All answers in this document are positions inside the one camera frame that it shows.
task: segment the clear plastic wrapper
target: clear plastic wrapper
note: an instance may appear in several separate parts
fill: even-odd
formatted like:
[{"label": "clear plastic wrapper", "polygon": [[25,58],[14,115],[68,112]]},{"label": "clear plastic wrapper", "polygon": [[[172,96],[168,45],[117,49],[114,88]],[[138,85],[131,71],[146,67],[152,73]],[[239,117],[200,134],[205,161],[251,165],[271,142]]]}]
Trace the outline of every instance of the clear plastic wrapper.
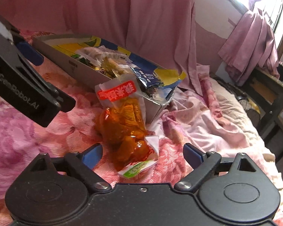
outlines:
[{"label": "clear plastic wrapper", "polygon": [[158,141],[146,141],[145,103],[136,77],[123,74],[97,85],[95,90],[105,108],[97,117],[96,129],[109,147],[119,174],[131,178],[155,164]]}]

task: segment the bed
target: bed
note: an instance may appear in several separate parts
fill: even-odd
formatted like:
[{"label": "bed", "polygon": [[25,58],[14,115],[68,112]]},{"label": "bed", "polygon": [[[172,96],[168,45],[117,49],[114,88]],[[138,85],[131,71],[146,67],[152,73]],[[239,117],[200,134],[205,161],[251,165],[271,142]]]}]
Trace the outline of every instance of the bed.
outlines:
[{"label": "bed", "polygon": [[[32,36],[41,34],[26,31],[24,36],[30,41]],[[60,112],[43,128],[0,98],[0,225],[9,225],[12,221],[4,203],[7,188],[38,153],[63,156],[101,143],[101,137],[94,130],[94,118],[102,110],[95,93],[46,58],[35,68],[46,81],[75,98],[76,106],[71,112]],[[245,152],[279,190],[281,205],[274,221],[282,226],[283,181],[275,166],[275,156],[265,148],[236,98],[208,76],[199,77],[206,92],[203,97],[177,89],[168,108],[148,126],[160,138],[160,157],[154,167],[135,179],[124,179],[113,169],[103,146],[103,158],[94,171],[112,185],[117,182],[174,184],[192,171],[182,154],[186,142],[203,151],[217,151],[222,156],[234,157],[238,152]]]}]

